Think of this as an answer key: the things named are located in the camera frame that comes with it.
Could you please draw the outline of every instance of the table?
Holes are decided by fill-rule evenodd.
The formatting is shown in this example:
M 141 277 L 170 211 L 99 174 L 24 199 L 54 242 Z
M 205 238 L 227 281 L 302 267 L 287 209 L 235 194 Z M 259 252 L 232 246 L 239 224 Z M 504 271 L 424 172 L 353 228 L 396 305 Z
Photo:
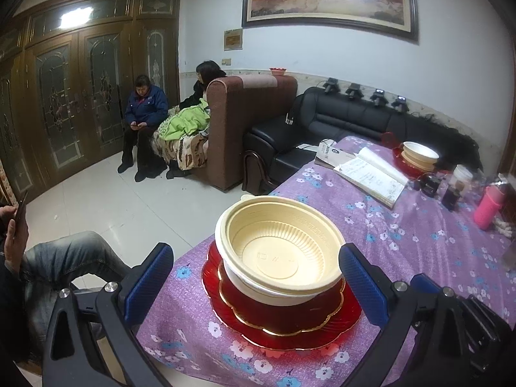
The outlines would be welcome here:
M 388 161 L 390 150 L 356 137 L 338 145 L 357 153 L 367 146 Z M 476 295 L 511 326 L 516 319 L 516 273 L 499 265 L 509 240 L 473 223 L 473 207 L 449 212 L 439 200 L 406 188 L 393 210 L 332 170 L 307 164 L 272 195 L 313 206 L 329 217 L 374 265 L 395 281 L 425 272 L 458 294 Z M 318 350 L 273 352 L 248 344 L 222 324 L 202 284 L 201 270 L 213 238 L 174 265 L 138 340 L 154 358 L 189 376 L 226 386 L 340 386 L 365 354 L 378 328 L 362 314 L 353 329 Z M 388 381 L 399 377 L 413 346 L 411 330 Z

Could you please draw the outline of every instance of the woman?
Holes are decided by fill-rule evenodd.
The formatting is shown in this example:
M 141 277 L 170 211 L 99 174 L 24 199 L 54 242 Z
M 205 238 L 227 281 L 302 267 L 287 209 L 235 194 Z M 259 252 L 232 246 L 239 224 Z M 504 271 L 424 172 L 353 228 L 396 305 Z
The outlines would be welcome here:
M 208 85 L 216 78 L 225 77 L 226 73 L 222 71 L 215 61 L 204 61 L 195 69 L 197 72 L 197 82 L 193 86 L 193 95 L 179 103 L 180 109 L 189 108 L 199 104 L 199 99 L 205 97 Z
M 179 103 L 179 109 L 189 108 L 199 104 L 199 99 L 206 100 L 206 89 L 208 85 L 216 78 L 225 77 L 226 73 L 222 71 L 215 61 L 204 61 L 195 69 L 197 72 L 197 82 L 193 86 L 193 95 Z M 167 179 L 175 177 L 184 177 L 190 174 L 189 170 L 181 170 L 177 161 L 171 160 L 169 163 L 170 170 L 167 171 Z
M 134 85 L 135 91 L 129 97 L 125 111 L 129 127 L 124 134 L 124 151 L 118 173 L 125 172 L 133 165 L 133 147 L 138 144 L 138 171 L 134 179 L 141 182 L 146 177 L 158 176 L 166 169 L 163 160 L 153 153 L 150 138 L 167 118 L 168 100 L 164 91 L 152 85 L 146 75 L 138 76 Z

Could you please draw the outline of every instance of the black hair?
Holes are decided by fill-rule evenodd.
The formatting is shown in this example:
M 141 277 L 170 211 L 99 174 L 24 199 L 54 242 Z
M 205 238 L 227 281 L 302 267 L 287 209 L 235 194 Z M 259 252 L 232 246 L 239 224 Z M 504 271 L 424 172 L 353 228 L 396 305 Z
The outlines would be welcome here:
M 202 81 L 204 81 L 202 86 L 205 90 L 213 80 L 226 76 L 225 72 L 220 69 L 219 64 L 215 61 L 204 61 L 197 66 L 195 71 L 201 75 Z
M 151 80 L 145 74 L 140 74 L 138 77 L 136 77 L 136 81 L 134 82 L 134 86 L 135 87 L 147 86 L 148 88 L 150 88 L 151 87 Z

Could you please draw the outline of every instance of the white wall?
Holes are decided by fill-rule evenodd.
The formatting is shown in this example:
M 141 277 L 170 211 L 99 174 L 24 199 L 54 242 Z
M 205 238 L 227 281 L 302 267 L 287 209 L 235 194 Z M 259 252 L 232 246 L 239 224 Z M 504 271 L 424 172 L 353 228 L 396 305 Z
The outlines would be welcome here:
M 360 30 L 293 25 L 246 29 L 243 50 L 224 52 L 224 30 L 241 27 L 242 0 L 186 0 L 180 71 L 232 58 L 231 69 L 280 66 L 376 86 L 443 112 L 503 148 L 514 94 L 507 29 L 487 0 L 417 2 L 419 45 Z

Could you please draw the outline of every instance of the green blanket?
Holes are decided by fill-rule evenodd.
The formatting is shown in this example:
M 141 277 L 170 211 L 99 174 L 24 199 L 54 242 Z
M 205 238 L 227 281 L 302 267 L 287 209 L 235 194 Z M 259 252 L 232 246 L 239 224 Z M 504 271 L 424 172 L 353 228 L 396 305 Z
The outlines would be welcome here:
M 210 115 L 205 111 L 208 103 L 204 99 L 199 99 L 199 102 L 164 120 L 158 128 L 159 137 L 165 141 L 179 140 L 184 135 L 206 129 L 210 123 Z

